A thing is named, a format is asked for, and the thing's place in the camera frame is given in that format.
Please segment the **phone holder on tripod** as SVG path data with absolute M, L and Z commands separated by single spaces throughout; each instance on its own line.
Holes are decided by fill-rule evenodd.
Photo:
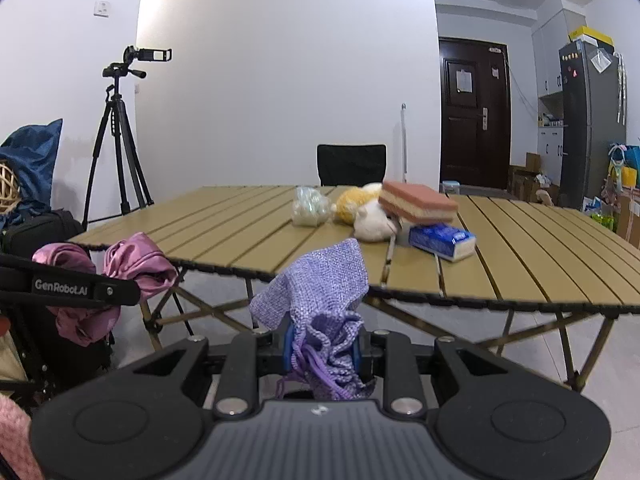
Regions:
M 130 65 L 134 61 L 140 62 L 170 62 L 172 59 L 171 49 L 148 49 L 136 48 L 134 46 L 126 47 L 122 54 L 122 62 Z

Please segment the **purple knitted drawstring pouch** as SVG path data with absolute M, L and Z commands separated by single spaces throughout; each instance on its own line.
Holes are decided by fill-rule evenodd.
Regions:
M 299 257 L 254 297 L 250 314 L 268 330 L 291 320 L 287 380 L 308 386 L 321 401 L 371 395 L 375 381 L 359 377 L 352 356 L 363 328 L 357 307 L 368 289 L 360 246 L 349 237 Z

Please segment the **clear plastic bag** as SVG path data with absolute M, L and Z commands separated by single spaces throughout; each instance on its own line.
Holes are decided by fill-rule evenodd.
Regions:
M 318 188 L 299 186 L 292 203 L 294 226 L 315 228 L 326 222 L 331 215 L 331 201 Z

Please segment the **grey refrigerator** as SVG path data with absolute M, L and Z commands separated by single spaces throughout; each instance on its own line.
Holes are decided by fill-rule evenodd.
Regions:
M 610 149 L 626 142 L 626 72 L 620 57 L 576 40 L 559 50 L 563 97 L 562 207 L 598 196 Z

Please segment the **black folding chair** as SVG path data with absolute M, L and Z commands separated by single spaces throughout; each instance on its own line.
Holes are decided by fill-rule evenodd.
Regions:
M 351 185 L 361 188 L 381 183 L 386 174 L 385 144 L 319 144 L 317 169 L 323 186 Z

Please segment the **white kitchen cabinets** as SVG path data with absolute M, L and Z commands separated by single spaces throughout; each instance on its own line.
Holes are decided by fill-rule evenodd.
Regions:
M 570 43 L 570 32 L 587 24 L 584 14 L 561 9 L 533 31 L 537 84 L 538 141 L 541 169 L 560 182 L 563 141 L 563 83 L 560 51 Z

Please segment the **wicker ball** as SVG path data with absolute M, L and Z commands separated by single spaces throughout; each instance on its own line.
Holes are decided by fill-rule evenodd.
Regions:
M 22 188 L 7 160 L 0 162 L 0 214 L 10 214 L 23 203 Z

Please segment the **yellow box on refrigerator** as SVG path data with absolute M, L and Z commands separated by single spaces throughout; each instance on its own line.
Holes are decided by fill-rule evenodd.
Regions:
M 589 42 L 596 46 L 597 44 L 607 44 L 608 46 L 614 47 L 613 39 L 605 35 L 603 32 L 598 32 L 597 30 L 588 27 L 586 25 L 580 25 L 572 32 L 568 34 L 570 40 L 577 41 L 582 40 L 585 42 Z

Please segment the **folding table metal frame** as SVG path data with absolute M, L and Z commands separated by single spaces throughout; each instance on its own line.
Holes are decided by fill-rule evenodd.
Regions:
M 181 286 L 184 277 L 189 272 L 203 272 L 205 274 L 219 273 L 221 275 L 240 278 L 245 282 L 246 297 L 213 306 L 193 292 Z M 186 262 L 178 267 L 177 283 L 160 296 L 160 302 L 155 308 L 150 308 L 146 300 L 140 302 L 142 320 L 154 349 L 160 350 L 160 332 L 163 327 L 182 323 L 189 325 L 197 318 L 216 318 L 217 321 L 236 330 L 246 332 L 248 326 L 230 318 L 231 311 L 244 309 L 254 297 L 254 282 L 269 283 L 274 279 L 272 273 L 252 271 L 248 269 L 222 268 L 221 266 L 197 266 Z M 418 330 L 421 333 L 442 338 L 448 336 L 448 330 L 437 326 L 423 318 L 397 307 L 398 301 L 406 304 L 417 304 L 422 307 L 457 308 L 464 310 L 491 312 L 506 312 L 502 334 L 498 337 L 477 341 L 480 348 L 495 350 L 498 354 L 508 344 L 516 344 L 527 339 L 540 337 L 550 332 L 560 334 L 566 367 L 567 388 L 582 391 L 591 375 L 597 360 L 604 349 L 608 336 L 612 332 L 615 321 L 620 317 L 620 308 L 614 306 L 593 306 L 592 304 L 535 304 L 534 302 L 515 302 L 503 300 L 482 299 L 480 297 L 449 298 L 443 292 L 395 292 L 384 284 L 372 286 L 364 297 L 363 303 L 375 311 L 381 312 L 394 320 Z M 576 323 L 600 315 L 603 318 L 600 330 L 593 341 L 585 363 L 580 370 L 574 367 L 568 328 Z

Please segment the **pink layered sponge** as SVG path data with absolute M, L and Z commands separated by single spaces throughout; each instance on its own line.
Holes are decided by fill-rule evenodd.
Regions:
M 378 202 L 389 214 L 429 226 L 454 220 L 458 204 L 424 184 L 384 181 Z

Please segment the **dark brown door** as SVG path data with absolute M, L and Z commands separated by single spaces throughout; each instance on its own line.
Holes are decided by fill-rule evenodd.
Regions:
M 505 190 L 511 157 L 511 84 L 504 44 L 440 37 L 440 178 Z

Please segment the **yellow white plush toy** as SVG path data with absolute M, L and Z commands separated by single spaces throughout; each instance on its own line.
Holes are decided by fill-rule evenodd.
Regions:
M 377 243 L 390 240 L 400 231 L 398 220 L 390 216 L 378 202 L 381 183 L 353 186 L 343 192 L 331 210 L 333 219 L 354 229 L 354 237 L 360 242 Z

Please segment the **blue tissue pack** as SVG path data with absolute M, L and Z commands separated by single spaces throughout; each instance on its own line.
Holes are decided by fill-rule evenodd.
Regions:
M 409 230 L 408 241 L 414 248 L 452 262 L 468 258 L 476 247 L 474 234 L 443 223 L 413 226 Z

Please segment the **black bag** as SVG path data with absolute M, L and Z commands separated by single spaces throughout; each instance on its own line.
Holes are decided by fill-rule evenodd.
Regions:
M 83 232 L 82 224 L 68 210 L 52 210 L 10 226 L 1 237 L 1 251 L 30 259 L 41 247 L 66 242 Z

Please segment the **pink fluffy cloth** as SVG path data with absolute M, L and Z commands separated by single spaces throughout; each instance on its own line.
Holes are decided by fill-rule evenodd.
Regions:
M 29 444 L 32 420 L 8 396 L 1 396 L 1 454 L 21 479 L 43 480 Z

